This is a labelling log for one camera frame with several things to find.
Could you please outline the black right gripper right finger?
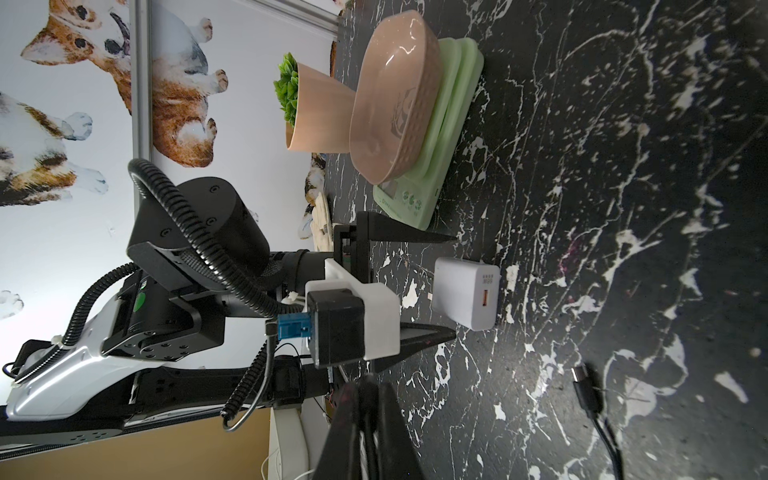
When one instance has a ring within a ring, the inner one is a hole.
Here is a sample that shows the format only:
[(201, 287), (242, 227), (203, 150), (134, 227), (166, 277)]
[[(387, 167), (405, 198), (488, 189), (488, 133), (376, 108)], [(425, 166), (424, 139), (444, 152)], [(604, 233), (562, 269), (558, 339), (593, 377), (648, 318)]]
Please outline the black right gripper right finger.
[(376, 433), (380, 479), (423, 478), (396, 393), (389, 383), (379, 385)]

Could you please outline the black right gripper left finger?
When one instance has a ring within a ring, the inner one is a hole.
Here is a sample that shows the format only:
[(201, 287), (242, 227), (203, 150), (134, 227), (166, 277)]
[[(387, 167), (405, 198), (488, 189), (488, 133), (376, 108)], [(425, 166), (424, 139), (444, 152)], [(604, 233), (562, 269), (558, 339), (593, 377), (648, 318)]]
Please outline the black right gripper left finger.
[(347, 383), (337, 398), (322, 455), (313, 480), (359, 480), (361, 476), (360, 404), (358, 386)]

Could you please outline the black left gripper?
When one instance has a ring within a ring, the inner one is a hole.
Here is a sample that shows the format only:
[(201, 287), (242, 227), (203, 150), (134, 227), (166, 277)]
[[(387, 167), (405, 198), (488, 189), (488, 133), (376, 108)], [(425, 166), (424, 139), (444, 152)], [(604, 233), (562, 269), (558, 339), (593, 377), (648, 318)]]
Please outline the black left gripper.
[[(356, 228), (365, 240), (374, 242), (438, 244), (456, 240), (454, 236), (420, 230), (378, 212), (361, 211), (356, 216), (356, 227), (341, 225), (334, 228), (335, 246), (332, 253), (312, 253), (308, 250), (272, 253), (269, 268), (263, 273), (267, 287), (274, 290), (276, 298), (283, 302), (287, 302), (292, 293), (301, 296), (305, 293), (308, 282), (324, 277), (324, 261), (329, 258), (335, 260), (359, 281), (367, 281), (369, 263), (358, 254)], [(304, 342), (311, 358), (308, 347), (310, 335), (311, 321), (305, 309), (297, 314), (281, 314), (278, 317), (278, 341)], [(370, 372), (385, 372), (423, 350), (451, 342), (455, 338), (456, 331), (449, 327), (403, 322), (400, 324), (399, 353), (370, 361)], [(338, 366), (340, 365), (318, 368), (314, 365), (316, 369)]]

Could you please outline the white USB charger adapter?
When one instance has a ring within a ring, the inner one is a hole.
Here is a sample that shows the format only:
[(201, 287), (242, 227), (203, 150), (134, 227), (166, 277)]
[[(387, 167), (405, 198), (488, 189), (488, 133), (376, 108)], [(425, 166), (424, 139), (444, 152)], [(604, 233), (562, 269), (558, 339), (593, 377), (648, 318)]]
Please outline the white USB charger adapter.
[(500, 269), (496, 265), (440, 257), (435, 262), (431, 309), (472, 331), (494, 327)]

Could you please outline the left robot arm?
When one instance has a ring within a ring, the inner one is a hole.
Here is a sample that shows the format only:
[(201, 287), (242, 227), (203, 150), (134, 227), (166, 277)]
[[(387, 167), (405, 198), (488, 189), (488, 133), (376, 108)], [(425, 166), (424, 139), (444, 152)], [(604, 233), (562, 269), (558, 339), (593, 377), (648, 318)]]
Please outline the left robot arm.
[(4, 367), (3, 459), (215, 416), (234, 430), (255, 409), (335, 393), (347, 364), (382, 371), (454, 338), (402, 322), (370, 267), (374, 242), (447, 235), (361, 212), (329, 252), (278, 252), (229, 182), (175, 185), (141, 159), (128, 170), (141, 196), (129, 260), (86, 290), (61, 338)]

